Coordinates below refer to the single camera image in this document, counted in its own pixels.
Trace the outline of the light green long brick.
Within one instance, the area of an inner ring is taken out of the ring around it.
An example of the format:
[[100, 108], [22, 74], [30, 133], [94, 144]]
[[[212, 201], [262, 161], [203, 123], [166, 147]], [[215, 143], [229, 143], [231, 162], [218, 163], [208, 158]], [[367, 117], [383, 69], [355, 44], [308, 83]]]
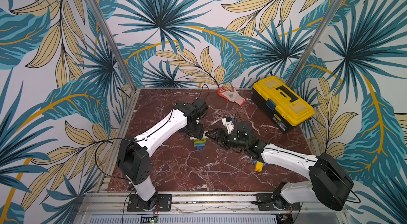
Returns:
[[195, 142], [206, 142], [206, 139], [194, 139], [193, 141], [194, 141], [194, 143]]
[[194, 146], [205, 146], [206, 143], [205, 142], [195, 142]]

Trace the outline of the yellow square brick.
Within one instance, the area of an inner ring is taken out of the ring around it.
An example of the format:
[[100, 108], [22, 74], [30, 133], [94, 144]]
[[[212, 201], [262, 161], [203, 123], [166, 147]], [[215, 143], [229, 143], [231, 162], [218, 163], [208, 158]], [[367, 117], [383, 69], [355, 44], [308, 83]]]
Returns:
[[262, 172], [263, 167], [264, 167], [264, 163], [257, 161], [255, 164], [255, 171], [260, 173], [260, 172]]

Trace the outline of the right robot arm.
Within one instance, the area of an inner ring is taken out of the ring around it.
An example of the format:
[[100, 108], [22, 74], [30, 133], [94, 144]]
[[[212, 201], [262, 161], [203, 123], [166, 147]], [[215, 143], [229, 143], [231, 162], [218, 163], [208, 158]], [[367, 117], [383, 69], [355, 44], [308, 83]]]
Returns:
[[353, 181], [331, 155], [301, 154], [260, 140], [247, 122], [236, 123], [233, 130], [211, 130], [206, 136], [224, 149], [242, 149], [261, 167], [273, 164], [305, 177], [304, 182], [281, 182], [270, 199], [256, 200], [259, 207], [287, 210], [297, 203], [319, 202], [341, 211], [352, 192]]

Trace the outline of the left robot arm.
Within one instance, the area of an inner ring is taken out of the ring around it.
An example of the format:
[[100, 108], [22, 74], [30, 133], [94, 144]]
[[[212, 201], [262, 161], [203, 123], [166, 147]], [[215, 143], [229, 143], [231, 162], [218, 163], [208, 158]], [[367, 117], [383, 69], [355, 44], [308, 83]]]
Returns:
[[147, 131], [135, 136], [133, 140], [121, 140], [116, 166], [131, 182], [137, 196], [147, 208], [158, 197], [150, 178], [151, 157], [159, 146], [177, 132], [202, 139], [204, 127], [200, 119], [207, 111], [208, 105], [202, 99], [196, 99], [191, 104], [177, 103], [166, 117]]

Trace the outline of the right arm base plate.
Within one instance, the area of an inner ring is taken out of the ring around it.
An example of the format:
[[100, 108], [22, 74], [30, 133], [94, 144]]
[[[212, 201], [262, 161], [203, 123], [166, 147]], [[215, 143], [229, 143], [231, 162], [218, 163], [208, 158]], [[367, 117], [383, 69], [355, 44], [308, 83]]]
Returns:
[[272, 193], [258, 193], [255, 195], [255, 200], [251, 203], [258, 206], [260, 211], [291, 211], [301, 208], [300, 203], [290, 204], [281, 196], [273, 195]]

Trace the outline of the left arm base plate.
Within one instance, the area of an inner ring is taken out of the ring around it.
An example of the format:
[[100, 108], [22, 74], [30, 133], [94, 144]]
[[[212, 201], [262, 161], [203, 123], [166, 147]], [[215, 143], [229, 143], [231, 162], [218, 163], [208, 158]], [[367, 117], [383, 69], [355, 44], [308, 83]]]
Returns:
[[169, 212], [172, 206], [172, 194], [154, 194], [148, 201], [139, 195], [131, 194], [127, 206], [128, 212], [154, 211]]

